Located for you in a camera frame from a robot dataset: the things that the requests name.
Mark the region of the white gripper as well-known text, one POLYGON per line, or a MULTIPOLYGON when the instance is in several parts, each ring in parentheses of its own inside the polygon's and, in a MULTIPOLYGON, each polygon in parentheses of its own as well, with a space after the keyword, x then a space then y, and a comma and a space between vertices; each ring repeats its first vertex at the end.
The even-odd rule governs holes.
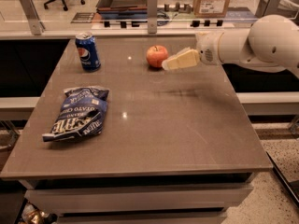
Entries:
POLYGON ((219 42, 223 32, 199 32, 195 35, 196 49, 187 47, 162 62, 164 70, 196 66, 201 60, 207 65, 221 65, 219 42))

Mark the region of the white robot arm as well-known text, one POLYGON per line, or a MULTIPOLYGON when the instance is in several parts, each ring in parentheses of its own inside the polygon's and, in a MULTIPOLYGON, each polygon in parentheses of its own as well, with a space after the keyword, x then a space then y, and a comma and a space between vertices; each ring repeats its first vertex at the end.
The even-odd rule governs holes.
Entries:
POLYGON ((196 47, 185 48, 162 62, 165 70, 236 64, 250 70, 299 77, 299 28, 288 18, 268 15, 249 29, 204 31, 195 35, 196 47))

